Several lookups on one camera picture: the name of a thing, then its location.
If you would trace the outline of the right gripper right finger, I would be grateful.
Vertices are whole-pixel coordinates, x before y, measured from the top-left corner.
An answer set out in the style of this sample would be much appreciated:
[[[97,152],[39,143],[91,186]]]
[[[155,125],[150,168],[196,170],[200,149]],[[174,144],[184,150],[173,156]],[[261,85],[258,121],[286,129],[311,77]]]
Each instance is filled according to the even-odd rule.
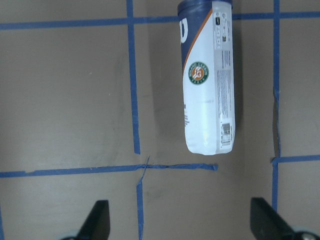
[[[262,197],[250,200],[250,231],[256,240],[318,240],[313,231],[291,227]]]

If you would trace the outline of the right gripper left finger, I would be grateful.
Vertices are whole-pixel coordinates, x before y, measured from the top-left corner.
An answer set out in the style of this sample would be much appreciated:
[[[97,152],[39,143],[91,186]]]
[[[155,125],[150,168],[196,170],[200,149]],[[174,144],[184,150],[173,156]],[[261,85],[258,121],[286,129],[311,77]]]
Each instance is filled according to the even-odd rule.
[[[97,200],[90,213],[74,236],[62,240],[108,240],[111,232],[110,207],[108,200]]]

